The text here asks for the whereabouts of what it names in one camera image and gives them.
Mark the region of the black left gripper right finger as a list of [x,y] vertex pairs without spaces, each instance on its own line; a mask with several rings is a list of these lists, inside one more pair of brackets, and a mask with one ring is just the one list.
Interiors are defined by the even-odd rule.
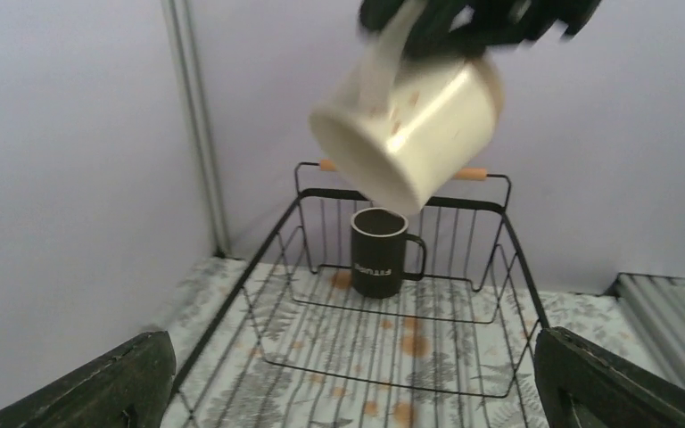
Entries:
[[551,427],[685,427],[685,390],[564,327],[544,328],[534,380]]

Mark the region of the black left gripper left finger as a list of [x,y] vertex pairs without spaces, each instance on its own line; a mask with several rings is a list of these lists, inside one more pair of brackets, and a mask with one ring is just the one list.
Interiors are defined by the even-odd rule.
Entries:
[[159,427],[177,368],[169,333],[140,333],[0,409],[0,427]]

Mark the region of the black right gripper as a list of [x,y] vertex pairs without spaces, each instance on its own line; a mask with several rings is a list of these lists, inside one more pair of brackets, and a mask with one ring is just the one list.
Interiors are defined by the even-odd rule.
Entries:
[[534,43],[557,22],[565,26],[563,37],[571,38],[599,6],[599,0],[426,1],[402,56],[408,60],[438,54],[476,58],[492,46]]

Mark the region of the beige brown mug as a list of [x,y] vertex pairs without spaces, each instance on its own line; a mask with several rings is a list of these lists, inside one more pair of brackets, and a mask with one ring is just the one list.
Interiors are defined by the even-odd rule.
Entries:
[[504,107],[486,56],[403,59],[425,7],[405,2],[309,115],[311,134],[340,174],[376,205],[406,216],[487,146]]

